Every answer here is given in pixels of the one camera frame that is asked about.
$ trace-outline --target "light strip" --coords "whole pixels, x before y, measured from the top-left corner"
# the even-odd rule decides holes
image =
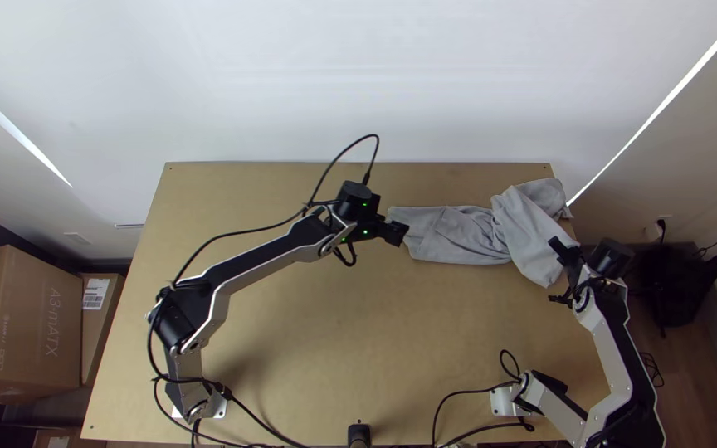
[[[48,157],[41,151],[35,144],[27,138],[26,135],[24,135],[23,132],[19,128],[16,127],[15,124],[12,123],[4,114],[0,111],[0,126],[4,128],[18,143],[20,143],[24,148],[27,149],[30,153],[32,153],[33,156],[35,156],[38,160],[41,161],[44,165],[46,165],[47,168],[51,170],[52,173],[56,174],[57,177],[62,179],[62,182],[67,183],[69,187],[73,188],[74,186],[71,185],[70,182],[68,182],[68,179],[66,179],[65,176],[60,173],[60,170],[57,169],[56,166],[54,166],[54,163],[49,160]]]
[[[578,191],[577,194],[574,195],[574,197],[569,199],[568,202],[566,202],[566,205],[572,205],[572,203],[574,201],[576,201],[577,198],[580,197],[580,195],[583,194],[583,192],[585,192],[585,190],[587,190],[588,187],[590,187],[591,184],[595,180],[597,180],[597,178],[599,178],[599,176],[601,176],[602,173],[604,173],[605,170],[610,165],[612,165],[613,162],[615,162],[616,159],[620,155],[622,155],[624,153],[624,151],[627,151],[627,148],[630,147],[632,142],[634,142],[635,139],[637,139],[641,135],[641,133],[643,133],[643,131],[647,127],[649,127],[651,122],[654,121],[655,118],[657,118],[657,115],[659,115],[663,111],[663,109],[665,109],[666,106],[668,106],[668,104],[670,104],[671,101],[674,100],[674,98],[685,88],[686,85],[688,85],[690,80],[692,80],[693,77],[696,76],[697,73],[699,73],[699,71],[702,69],[702,67],[704,67],[707,64],[707,62],[710,60],[710,58],[712,58],[715,55],[715,53],[717,53],[717,39],[715,40],[715,42],[713,42],[713,45],[710,46],[709,49],[707,49],[705,54],[702,55],[702,57],[696,62],[696,64],[693,66],[693,68],[691,68],[690,71],[688,71],[688,73],[685,75],[685,77],[682,78],[682,80],[680,80],[679,84],[677,84],[674,87],[674,89],[668,94],[668,96],[663,100],[663,102],[661,102],[660,105],[657,106],[657,109],[655,109],[655,111],[651,113],[651,116],[649,117],[649,119],[646,120],[646,122],[643,124],[643,126],[641,126],[641,128],[637,132],[635,132],[635,135],[633,135],[632,138],[627,142],[627,144],[624,145],[624,148],[622,148],[615,156],[613,156],[613,158],[610,159],[610,162],[608,162],[607,165],[605,165],[602,168],[602,170],[599,173],[597,173],[596,176],[594,176],[588,183],[585,184],[585,187],[580,188],[580,191]]]

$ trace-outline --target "white wall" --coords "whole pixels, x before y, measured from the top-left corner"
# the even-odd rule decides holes
[[[673,215],[667,241],[717,240],[717,54],[572,212],[585,243],[644,242],[643,228],[660,214]]]
[[[716,37],[717,0],[0,2],[0,110],[74,185],[25,184],[0,135],[0,223],[127,256],[111,225],[143,221],[164,162],[367,132],[381,160],[548,161],[572,194]]]

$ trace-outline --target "cardboard box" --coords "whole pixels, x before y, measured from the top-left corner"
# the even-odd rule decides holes
[[[82,280],[0,247],[0,403],[79,387]]]
[[[126,279],[118,274],[82,274],[82,385],[93,386],[112,318]]]
[[[105,448],[107,441],[81,439],[81,429],[37,430],[32,448]]]

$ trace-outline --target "floor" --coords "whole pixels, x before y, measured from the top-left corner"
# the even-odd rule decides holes
[[[717,447],[717,354],[705,324],[698,319],[666,338],[652,323],[641,299],[630,298],[630,333],[639,350],[657,361],[665,386],[657,389],[657,413],[666,431],[667,447]],[[549,442],[553,448],[556,442]],[[152,445],[113,442],[109,448],[175,448],[189,445]],[[535,447],[522,444],[521,448]]]

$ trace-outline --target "electrical outlet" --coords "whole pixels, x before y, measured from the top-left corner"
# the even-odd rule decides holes
[[[643,228],[643,235],[646,242],[657,242],[659,241],[665,232],[668,231],[668,221],[673,217],[674,215],[670,214],[661,214],[657,215],[657,218],[655,221]],[[663,230],[663,227],[660,226],[657,222],[663,220],[663,222],[666,225],[666,229]]]

